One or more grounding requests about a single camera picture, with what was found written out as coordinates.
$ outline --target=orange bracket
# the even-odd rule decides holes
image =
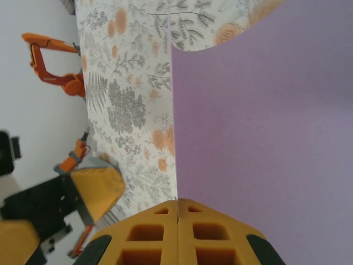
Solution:
[[[82,253],[82,246],[85,243],[88,235],[90,234],[91,230],[93,228],[93,225],[86,226],[84,229],[83,233],[79,237],[78,241],[76,242],[74,248],[72,251],[68,253],[68,256],[72,259],[77,258],[81,253]]]

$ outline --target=black camera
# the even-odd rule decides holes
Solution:
[[[14,161],[18,158],[21,158],[19,138],[0,131],[0,177],[14,171]]]

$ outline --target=purple board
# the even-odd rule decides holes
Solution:
[[[179,197],[255,226],[287,264],[351,264],[353,2],[288,0],[172,53]]]

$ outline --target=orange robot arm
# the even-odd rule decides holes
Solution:
[[[87,137],[89,134],[89,128],[85,131],[82,138],[76,141],[76,147],[73,151],[68,154],[68,157],[59,165],[54,167],[54,171],[59,175],[67,174],[73,171],[81,163],[82,159],[87,154]]]
[[[52,39],[32,33],[25,33],[22,38],[28,43],[31,54],[31,67],[38,77],[46,83],[61,86],[66,94],[70,96],[85,97],[83,75],[81,73],[68,73],[62,77],[47,72],[40,49],[67,51],[77,53],[75,47],[66,45],[62,40]]]

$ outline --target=floral cloth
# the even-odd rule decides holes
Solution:
[[[126,182],[111,214],[122,219],[177,197],[169,44],[186,51],[219,45],[281,3],[76,1],[92,148]]]

